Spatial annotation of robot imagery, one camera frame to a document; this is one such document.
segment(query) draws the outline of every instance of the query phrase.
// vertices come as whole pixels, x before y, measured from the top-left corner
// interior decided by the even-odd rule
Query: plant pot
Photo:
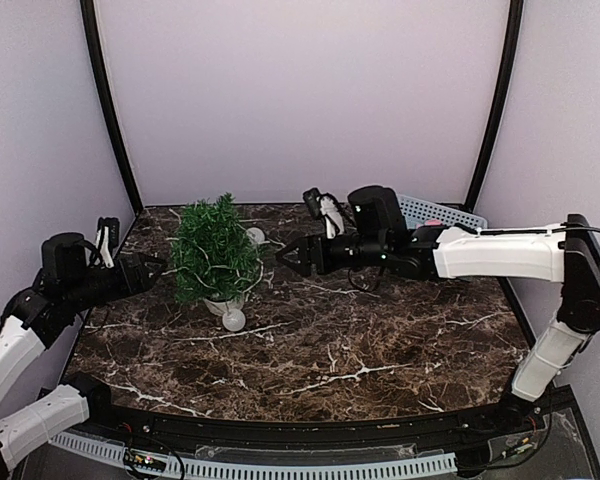
[[[204,303],[212,314],[221,317],[232,308],[235,308],[236,310],[241,310],[244,306],[244,295],[240,295],[239,297],[234,298],[233,300],[227,300],[224,302],[205,298]]]

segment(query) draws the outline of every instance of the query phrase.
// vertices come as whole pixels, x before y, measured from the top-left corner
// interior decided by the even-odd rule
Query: brown marble surface
[[[118,405],[232,420],[367,420],[497,400],[527,348],[496,280],[388,276],[370,294],[346,272],[303,279],[273,254],[320,231],[305,207],[239,208],[272,242],[242,332],[202,304],[176,303],[167,273],[150,292],[95,310],[68,371],[108,383]],[[180,210],[145,210],[124,251],[168,258]]]

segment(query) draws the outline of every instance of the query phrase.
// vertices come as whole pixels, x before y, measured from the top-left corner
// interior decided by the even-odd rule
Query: black pole
[[[493,153],[493,147],[496,143],[498,128],[502,120],[502,112],[507,99],[509,83],[511,80],[511,72],[513,70],[513,61],[516,56],[516,47],[518,45],[518,35],[520,33],[520,25],[522,23],[522,8],[524,0],[511,0],[509,4],[509,20],[507,21],[507,31],[504,37],[504,47],[502,49],[502,59],[500,60],[500,70],[498,71],[498,80],[496,89],[493,94],[491,103],[491,111],[489,112],[489,120],[487,128],[482,139],[482,146],[478,154],[475,170],[471,185],[467,192],[467,198],[464,202],[466,210],[472,212],[478,202],[482,184],[487,175],[487,168]]]
[[[87,47],[89,48],[89,57],[91,58],[91,68],[93,69],[93,77],[96,81],[98,96],[100,97],[102,114],[104,115],[104,121],[107,124],[109,139],[111,140],[113,153],[116,157],[116,161],[118,162],[118,168],[120,169],[120,175],[122,176],[124,187],[127,190],[127,196],[129,197],[133,211],[136,215],[138,215],[140,212],[142,212],[144,207],[142,205],[142,199],[140,198],[138,186],[133,178],[129,157],[126,149],[124,148],[122,134],[120,133],[118,117],[113,106],[113,98],[111,96],[111,89],[109,88],[109,81],[107,79],[107,71],[104,65],[102,45],[100,44],[98,22],[96,20],[96,11],[93,5],[93,0],[80,0],[80,7],[82,8],[84,34],[87,37]]]

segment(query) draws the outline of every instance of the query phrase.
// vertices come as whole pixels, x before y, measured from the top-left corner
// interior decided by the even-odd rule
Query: perforated basket
[[[449,227],[461,223],[471,228],[487,228],[487,220],[478,215],[461,212],[455,208],[408,197],[407,195],[398,194],[397,197],[400,210],[402,210],[409,229],[418,228],[430,220],[438,220]]]

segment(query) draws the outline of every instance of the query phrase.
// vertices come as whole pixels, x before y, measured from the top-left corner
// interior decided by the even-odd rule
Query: artificial plant
[[[176,299],[193,303],[239,298],[261,277],[258,250],[240,224],[233,196],[226,193],[215,203],[199,201],[181,214],[172,243],[176,268]]]

